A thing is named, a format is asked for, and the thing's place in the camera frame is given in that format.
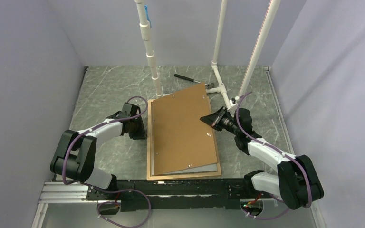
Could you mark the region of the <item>wooden picture frame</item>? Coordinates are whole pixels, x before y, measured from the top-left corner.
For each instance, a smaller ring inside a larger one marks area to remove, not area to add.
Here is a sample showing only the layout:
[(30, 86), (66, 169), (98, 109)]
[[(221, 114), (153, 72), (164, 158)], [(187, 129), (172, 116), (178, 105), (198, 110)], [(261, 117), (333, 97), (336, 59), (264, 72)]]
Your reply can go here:
[(216, 165), (216, 171), (215, 172), (193, 172), (193, 173), (180, 173), (180, 174), (167, 174), (167, 175), (158, 175), (154, 176), (152, 175), (152, 162), (153, 159), (153, 117), (152, 117), (152, 103), (154, 99), (148, 100), (148, 125), (147, 125), (147, 165), (146, 165), (146, 180), (147, 181), (172, 181), (172, 180), (193, 180), (193, 179), (203, 179), (203, 178), (213, 178), (213, 177), (220, 177), (222, 175), (221, 171), (221, 164), (219, 159), (219, 153), (217, 148), (217, 142), (216, 138), (213, 135), (215, 131), (211, 130), (211, 137), (213, 138), (215, 149), (216, 149), (216, 157), (217, 162)]

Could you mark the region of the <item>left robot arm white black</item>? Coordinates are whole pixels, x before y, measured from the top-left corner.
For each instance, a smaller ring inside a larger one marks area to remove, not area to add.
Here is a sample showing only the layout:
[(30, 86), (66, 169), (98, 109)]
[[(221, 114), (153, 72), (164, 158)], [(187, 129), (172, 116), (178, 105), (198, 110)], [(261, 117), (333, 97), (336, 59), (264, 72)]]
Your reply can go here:
[(117, 177), (95, 167), (96, 152), (107, 141), (127, 134), (133, 140), (147, 138), (141, 115), (135, 104), (124, 103), (122, 110), (90, 128), (62, 133), (53, 155), (50, 171), (65, 179), (99, 188), (105, 199), (117, 195)]

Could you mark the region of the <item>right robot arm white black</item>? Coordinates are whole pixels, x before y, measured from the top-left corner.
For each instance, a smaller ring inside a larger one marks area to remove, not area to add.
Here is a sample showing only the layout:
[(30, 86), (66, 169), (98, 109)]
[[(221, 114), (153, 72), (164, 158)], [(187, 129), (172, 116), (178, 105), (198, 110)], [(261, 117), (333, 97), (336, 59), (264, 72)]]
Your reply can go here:
[(226, 107), (222, 107), (200, 117), (200, 120), (216, 131), (232, 133), (240, 151), (261, 160), (275, 171), (275, 174), (263, 170), (246, 174), (243, 192), (248, 197), (268, 193), (292, 210), (309, 207), (312, 202), (323, 198), (324, 190), (312, 160), (306, 155), (284, 152), (267, 142), (253, 130), (248, 109), (239, 108), (230, 114)]

